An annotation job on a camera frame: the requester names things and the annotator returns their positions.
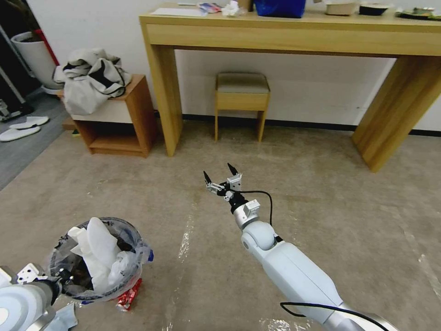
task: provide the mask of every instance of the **white slipper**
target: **white slipper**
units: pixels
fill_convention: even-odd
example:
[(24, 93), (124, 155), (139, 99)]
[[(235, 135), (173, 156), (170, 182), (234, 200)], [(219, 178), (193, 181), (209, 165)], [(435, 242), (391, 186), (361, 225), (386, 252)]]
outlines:
[(38, 131), (40, 131), (40, 127), (36, 126), (35, 128), (17, 130), (17, 129), (9, 129), (0, 134), (0, 142), (8, 142), (12, 140), (17, 140), (26, 136), (30, 136)]
[(18, 124), (12, 124), (9, 127), (11, 129), (29, 129), (34, 126), (40, 126), (46, 123), (49, 120), (49, 117), (47, 116), (26, 116), (26, 122), (24, 123), (18, 123)]

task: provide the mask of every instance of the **white plant pot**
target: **white plant pot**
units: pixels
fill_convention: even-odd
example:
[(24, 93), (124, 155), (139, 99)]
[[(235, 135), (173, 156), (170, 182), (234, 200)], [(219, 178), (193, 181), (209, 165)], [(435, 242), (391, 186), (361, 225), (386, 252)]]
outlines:
[(63, 84), (58, 84), (52, 80), (55, 63), (45, 43), (43, 41), (23, 42), (31, 37), (31, 32), (24, 32), (13, 36), (11, 41), (44, 87), (51, 90), (62, 89)]

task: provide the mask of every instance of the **trash can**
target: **trash can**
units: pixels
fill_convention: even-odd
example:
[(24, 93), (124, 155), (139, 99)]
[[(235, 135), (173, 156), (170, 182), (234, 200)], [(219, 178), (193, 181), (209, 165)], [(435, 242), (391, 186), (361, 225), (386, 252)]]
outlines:
[[(153, 250), (141, 237), (136, 228), (129, 222), (116, 217), (100, 217), (110, 234), (117, 238), (117, 246), (121, 251), (130, 251), (135, 259), (129, 265), (122, 280), (105, 293), (93, 290), (91, 276), (82, 257), (73, 254), (70, 250), (77, 243), (67, 234), (62, 236), (58, 245), (52, 251), (48, 273), (55, 276), (60, 269), (67, 270), (72, 276), (71, 281), (63, 285), (62, 292), (72, 299), (83, 302), (108, 301), (122, 295), (135, 285), (140, 279), (142, 265), (153, 261)], [(78, 225), (78, 228), (87, 228), (89, 221)]]

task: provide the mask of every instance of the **beige carpet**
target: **beige carpet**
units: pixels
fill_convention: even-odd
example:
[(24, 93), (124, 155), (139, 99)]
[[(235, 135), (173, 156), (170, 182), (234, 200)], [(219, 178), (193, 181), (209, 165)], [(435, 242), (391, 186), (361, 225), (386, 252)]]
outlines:
[[(242, 247), (229, 205), (204, 188), (227, 162), (243, 189), (274, 198), (276, 232), (292, 241), (361, 311), (400, 330), (441, 325), (441, 139), (409, 137), (377, 174), (346, 132), (220, 129), (188, 122), (175, 157), (158, 141), (147, 159), (89, 155), (62, 134), (0, 192), (2, 265), (42, 263), (59, 236), (92, 216), (134, 224), (153, 246), (133, 310), (114, 302), (77, 309), (85, 330), (321, 330), (278, 305), (283, 296)], [(265, 196), (251, 195), (269, 211)], [(61, 298), (60, 307), (69, 302)]]

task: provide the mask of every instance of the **blue bag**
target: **blue bag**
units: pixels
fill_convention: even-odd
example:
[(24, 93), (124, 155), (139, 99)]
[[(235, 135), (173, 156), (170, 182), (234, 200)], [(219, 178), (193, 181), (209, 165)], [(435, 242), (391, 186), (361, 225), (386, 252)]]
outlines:
[(254, 0), (259, 16), (301, 18), (306, 0)]

